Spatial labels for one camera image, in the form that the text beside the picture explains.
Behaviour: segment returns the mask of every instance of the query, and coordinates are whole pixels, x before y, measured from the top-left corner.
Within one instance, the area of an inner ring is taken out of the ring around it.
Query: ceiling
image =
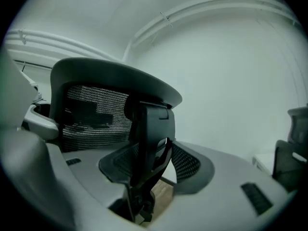
[[[12,28],[57,34],[122,58],[141,28],[189,1],[28,0]]]

